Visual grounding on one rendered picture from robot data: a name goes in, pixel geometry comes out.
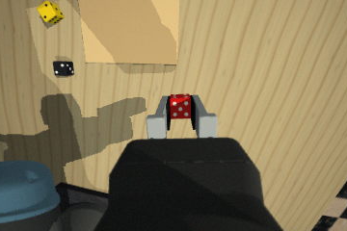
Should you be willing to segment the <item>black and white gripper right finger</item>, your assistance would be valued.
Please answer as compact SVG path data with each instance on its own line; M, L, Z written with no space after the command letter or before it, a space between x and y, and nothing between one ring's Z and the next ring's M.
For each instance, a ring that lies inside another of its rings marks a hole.
M198 95L191 97L191 122L193 130L196 129L197 138L217 138L218 117L215 113L209 114L204 108Z

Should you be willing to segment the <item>black die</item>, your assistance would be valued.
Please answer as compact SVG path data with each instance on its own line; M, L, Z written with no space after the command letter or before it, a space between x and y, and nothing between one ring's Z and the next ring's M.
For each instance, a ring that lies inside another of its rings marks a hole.
M54 74L60 76L74 75L73 62L53 62Z

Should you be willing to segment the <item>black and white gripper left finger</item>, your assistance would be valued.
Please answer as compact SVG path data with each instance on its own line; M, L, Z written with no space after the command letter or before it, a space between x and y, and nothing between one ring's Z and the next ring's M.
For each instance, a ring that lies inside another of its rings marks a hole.
M166 139L171 126L170 96L162 96L155 115L148 115L147 138Z

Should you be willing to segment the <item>yellow die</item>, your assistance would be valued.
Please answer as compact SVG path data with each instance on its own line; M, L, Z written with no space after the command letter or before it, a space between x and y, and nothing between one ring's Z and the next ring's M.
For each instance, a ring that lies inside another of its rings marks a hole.
M41 17L45 22L56 24L61 21L64 17L58 5L45 1L37 7Z

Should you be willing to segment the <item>red die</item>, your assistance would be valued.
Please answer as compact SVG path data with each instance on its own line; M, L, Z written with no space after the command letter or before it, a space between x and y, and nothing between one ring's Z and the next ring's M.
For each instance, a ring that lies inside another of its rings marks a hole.
M191 118L190 94L170 95L171 119Z

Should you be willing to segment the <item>tan flat mat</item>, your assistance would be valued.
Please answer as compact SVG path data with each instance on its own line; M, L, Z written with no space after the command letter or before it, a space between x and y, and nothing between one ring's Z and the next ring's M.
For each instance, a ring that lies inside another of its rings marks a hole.
M86 63L177 64L179 0L78 0Z

